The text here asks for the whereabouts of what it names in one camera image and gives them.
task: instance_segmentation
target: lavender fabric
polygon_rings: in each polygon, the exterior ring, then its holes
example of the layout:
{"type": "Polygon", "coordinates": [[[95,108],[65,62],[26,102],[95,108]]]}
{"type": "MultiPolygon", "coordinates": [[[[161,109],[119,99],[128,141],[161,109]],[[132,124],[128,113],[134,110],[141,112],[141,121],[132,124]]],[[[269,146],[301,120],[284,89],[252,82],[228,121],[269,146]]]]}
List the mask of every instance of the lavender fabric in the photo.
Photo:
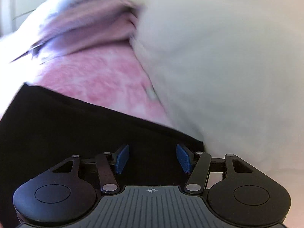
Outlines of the lavender fabric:
{"type": "Polygon", "coordinates": [[[33,56],[46,62],[98,44],[129,39],[136,30],[130,0],[87,0],[41,24],[33,56]]]}

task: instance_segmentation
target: black fabric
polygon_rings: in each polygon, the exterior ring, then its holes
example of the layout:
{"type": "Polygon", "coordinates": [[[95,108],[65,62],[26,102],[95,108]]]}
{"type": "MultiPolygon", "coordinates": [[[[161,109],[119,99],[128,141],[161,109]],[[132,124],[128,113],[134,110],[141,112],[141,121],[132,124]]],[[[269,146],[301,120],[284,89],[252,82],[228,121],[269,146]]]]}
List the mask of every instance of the black fabric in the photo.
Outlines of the black fabric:
{"type": "Polygon", "coordinates": [[[173,129],[24,84],[0,121],[0,221],[18,225],[12,197],[21,184],[73,154],[91,158],[124,143],[130,159],[120,186],[183,186],[176,144],[203,150],[202,142],[173,129]]]}

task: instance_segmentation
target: pink blanket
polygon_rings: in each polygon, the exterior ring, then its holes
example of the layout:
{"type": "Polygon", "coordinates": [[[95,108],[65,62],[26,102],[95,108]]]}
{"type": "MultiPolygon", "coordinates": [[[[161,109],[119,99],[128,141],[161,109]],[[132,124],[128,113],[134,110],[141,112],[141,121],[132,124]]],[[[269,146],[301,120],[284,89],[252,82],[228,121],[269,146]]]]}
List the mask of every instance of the pink blanket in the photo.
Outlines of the pink blanket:
{"type": "Polygon", "coordinates": [[[86,49],[45,63],[34,80],[66,96],[170,126],[129,43],[86,49]]]}

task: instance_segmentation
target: circular cap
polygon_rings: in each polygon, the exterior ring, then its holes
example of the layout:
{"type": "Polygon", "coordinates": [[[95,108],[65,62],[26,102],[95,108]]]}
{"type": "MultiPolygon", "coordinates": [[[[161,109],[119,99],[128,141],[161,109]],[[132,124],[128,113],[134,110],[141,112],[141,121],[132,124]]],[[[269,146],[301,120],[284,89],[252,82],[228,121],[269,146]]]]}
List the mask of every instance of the circular cap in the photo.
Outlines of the circular cap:
{"type": "Polygon", "coordinates": [[[71,190],[59,184],[51,184],[40,187],[36,190],[35,197],[43,203],[58,203],[67,199],[71,194],[71,190]]]}
{"type": "Polygon", "coordinates": [[[240,203],[249,206],[259,206],[264,204],[269,199],[268,192],[258,186],[245,185],[237,188],[234,191],[234,197],[240,203]]]}
{"type": "Polygon", "coordinates": [[[189,191],[199,191],[201,187],[198,184],[192,183],[186,186],[186,189],[189,191]]]}
{"type": "Polygon", "coordinates": [[[108,191],[108,192],[115,191],[115,190],[117,190],[117,188],[118,188],[117,185],[112,184],[112,183],[106,184],[102,187],[103,190],[108,191]]]}

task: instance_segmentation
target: white fabric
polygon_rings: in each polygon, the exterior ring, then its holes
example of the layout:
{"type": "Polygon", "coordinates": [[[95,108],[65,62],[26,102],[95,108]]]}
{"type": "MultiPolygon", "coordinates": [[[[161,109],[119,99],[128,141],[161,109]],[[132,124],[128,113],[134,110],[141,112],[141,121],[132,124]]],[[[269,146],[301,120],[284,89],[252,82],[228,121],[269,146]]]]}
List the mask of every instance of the white fabric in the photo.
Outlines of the white fabric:
{"type": "Polygon", "coordinates": [[[290,227],[304,227],[303,5],[150,0],[133,42],[173,125],[279,181],[290,227]]]}

